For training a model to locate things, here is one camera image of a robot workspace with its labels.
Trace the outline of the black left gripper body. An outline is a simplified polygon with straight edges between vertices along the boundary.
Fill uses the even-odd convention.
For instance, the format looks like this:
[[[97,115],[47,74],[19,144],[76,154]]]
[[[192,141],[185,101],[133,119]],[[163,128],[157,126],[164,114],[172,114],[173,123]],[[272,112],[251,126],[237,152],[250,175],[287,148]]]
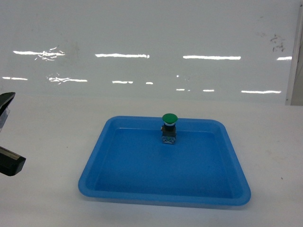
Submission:
[[[0,172],[7,176],[18,174],[26,161],[26,158],[20,156],[6,148],[0,148]]]

